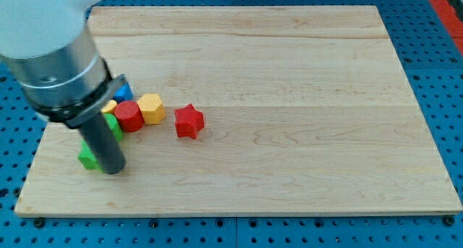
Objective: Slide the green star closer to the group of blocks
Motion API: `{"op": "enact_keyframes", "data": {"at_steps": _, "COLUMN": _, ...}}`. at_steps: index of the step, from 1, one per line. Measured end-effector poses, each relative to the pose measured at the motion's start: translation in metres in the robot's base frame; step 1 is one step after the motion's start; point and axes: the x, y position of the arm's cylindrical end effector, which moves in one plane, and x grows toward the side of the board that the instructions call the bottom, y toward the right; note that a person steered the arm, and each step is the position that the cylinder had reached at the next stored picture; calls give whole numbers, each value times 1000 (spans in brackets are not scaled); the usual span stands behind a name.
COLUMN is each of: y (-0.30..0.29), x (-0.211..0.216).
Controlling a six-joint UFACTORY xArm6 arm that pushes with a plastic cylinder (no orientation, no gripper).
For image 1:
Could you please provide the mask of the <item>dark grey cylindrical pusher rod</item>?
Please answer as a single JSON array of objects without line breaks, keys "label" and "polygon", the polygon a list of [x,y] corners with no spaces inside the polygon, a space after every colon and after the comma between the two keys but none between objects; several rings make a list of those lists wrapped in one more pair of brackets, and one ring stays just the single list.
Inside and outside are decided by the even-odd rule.
[{"label": "dark grey cylindrical pusher rod", "polygon": [[117,174],[123,170],[126,159],[101,112],[83,123],[79,132],[97,158],[101,172]]}]

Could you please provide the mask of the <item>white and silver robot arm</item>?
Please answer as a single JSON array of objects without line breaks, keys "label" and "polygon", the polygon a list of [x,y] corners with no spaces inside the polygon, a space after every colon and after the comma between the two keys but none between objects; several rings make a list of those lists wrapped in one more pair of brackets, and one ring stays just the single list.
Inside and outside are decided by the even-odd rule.
[{"label": "white and silver robot arm", "polygon": [[112,77],[87,27],[101,0],[1,0],[1,61],[29,104],[49,121],[78,129],[106,174],[126,159],[101,109],[126,84]]}]

